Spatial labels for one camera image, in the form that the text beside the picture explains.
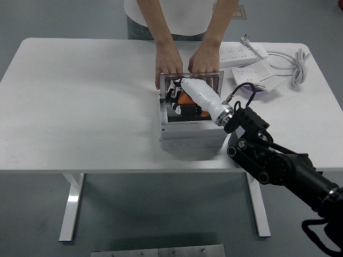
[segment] metal frame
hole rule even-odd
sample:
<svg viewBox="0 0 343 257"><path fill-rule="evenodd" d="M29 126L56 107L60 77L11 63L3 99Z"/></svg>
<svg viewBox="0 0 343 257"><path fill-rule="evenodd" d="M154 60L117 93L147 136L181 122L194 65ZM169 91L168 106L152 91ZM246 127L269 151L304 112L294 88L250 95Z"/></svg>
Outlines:
<svg viewBox="0 0 343 257"><path fill-rule="evenodd" d="M224 245L155 248L115 252L93 252L91 257L225 257Z"/></svg>
<svg viewBox="0 0 343 257"><path fill-rule="evenodd" d="M71 241L74 233L77 210L79 207L82 184L84 174L63 174L66 180L70 183L70 191L68 201L65 207L65 213L61 228L59 241Z"/></svg>

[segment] black object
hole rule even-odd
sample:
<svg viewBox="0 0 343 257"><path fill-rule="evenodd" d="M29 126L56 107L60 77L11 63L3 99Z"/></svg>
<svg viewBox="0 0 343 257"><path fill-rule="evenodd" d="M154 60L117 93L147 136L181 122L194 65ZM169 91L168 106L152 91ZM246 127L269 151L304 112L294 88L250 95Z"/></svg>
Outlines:
<svg viewBox="0 0 343 257"><path fill-rule="evenodd" d="M298 154L275 144L266 131L269 124L249 107L235 108L224 130L231 133L239 126L245 132L236 145L228 147L228 155L261 184L285 186L318 212L324 219L303 222L303 230L324 253L343 256L343 188L316 172L308 154ZM324 231L341 252L326 248L308 228L316 223L327 223Z"/></svg>

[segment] black cable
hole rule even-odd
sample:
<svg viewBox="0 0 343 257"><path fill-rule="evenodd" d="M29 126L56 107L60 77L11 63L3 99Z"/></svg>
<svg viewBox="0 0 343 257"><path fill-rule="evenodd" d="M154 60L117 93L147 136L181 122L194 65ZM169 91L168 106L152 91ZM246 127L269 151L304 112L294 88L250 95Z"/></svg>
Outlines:
<svg viewBox="0 0 343 257"><path fill-rule="evenodd" d="M326 224L327 220L306 220L303 221L301 224L302 230L306 233L306 235L311 239L313 243L318 246L320 250L322 250L325 254L331 256L331 257L342 257L343 252L335 252L333 250L328 249L323 242L320 240L320 238L317 236L316 233L314 233L312 230L310 230L309 226L311 225L323 225Z"/></svg>
<svg viewBox="0 0 343 257"><path fill-rule="evenodd" d="M235 90L232 91L231 95L233 96L233 95L237 92L237 90L240 89L240 88L243 87L243 86L250 86L250 87L251 87L251 90L252 90L252 92L253 92L253 93L251 94L249 100L247 101L247 104L245 105L245 107L248 107L249 104L251 103L251 101L253 100L253 98L255 97L256 92L257 92L257 91L256 91L256 87L254 86L253 83L245 82L245 83L240 84L239 86L237 86L237 87L235 88Z"/></svg>

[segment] concrete floor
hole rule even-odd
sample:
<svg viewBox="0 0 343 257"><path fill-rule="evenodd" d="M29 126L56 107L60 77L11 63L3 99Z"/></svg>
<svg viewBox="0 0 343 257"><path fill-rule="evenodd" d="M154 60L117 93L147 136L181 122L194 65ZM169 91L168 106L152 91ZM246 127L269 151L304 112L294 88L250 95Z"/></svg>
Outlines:
<svg viewBox="0 0 343 257"><path fill-rule="evenodd" d="M233 20L224 40L248 33L255 42L306 44L343 107L343 11L337 1L240 4L247 19ZM0 78L28 37L126 39L123 3L0 0ZM343 174L324 175L343 186ZM259 238L242 173L87 175L71 243L58 242L69 192L62 175L2 174L0 180L0 256L205 244L224 244L227 257L326 256L300 227L318 216L283 187L262 187L272 237Z"/></svg>

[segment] metal plate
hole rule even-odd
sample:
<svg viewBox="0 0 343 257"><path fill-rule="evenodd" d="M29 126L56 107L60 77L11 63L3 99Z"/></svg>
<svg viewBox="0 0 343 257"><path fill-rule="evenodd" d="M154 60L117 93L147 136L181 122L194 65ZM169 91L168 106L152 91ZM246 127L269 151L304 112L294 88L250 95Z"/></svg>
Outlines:
<svg viewBox="0 0 343 257"><path fill-rule="evenodd" d="M224 245L96 252L91 257L225 257Z"/></svg>

